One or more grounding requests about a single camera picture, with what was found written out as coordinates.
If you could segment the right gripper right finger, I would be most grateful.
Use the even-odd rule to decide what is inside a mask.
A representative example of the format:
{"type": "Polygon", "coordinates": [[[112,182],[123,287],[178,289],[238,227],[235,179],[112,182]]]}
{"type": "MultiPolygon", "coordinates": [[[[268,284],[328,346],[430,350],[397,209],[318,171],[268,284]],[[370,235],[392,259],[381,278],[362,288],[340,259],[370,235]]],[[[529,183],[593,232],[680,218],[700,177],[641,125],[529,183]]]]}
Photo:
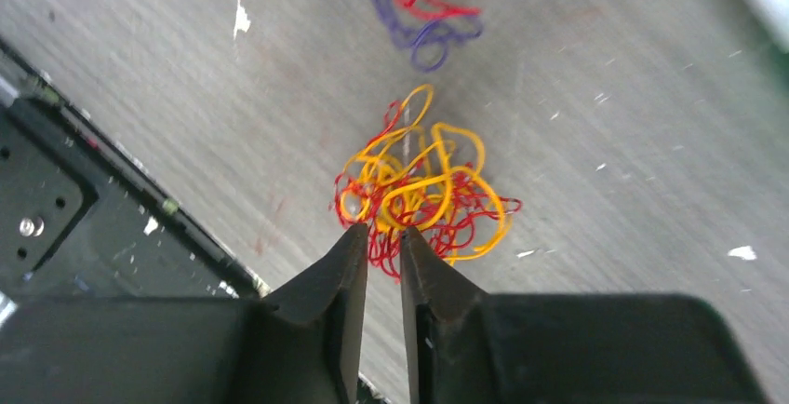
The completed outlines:
{"type": "Polygon", "coordinates": [[[400,242],[414,403],[764,403],[729,327],[675,293],[488,293],[400,242]]]}

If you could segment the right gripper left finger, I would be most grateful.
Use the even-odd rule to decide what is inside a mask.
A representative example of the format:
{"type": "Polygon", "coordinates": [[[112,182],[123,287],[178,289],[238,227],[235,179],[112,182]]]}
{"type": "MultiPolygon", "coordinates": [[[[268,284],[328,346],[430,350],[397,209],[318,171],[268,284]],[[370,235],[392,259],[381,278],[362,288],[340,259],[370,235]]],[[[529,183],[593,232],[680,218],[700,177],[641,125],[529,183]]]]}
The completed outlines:
{"type": "Polygon", "coordinates": [[[1,326],[5,403],[353,403],[367,232],[259,299],[61,298],[1,326]]]}

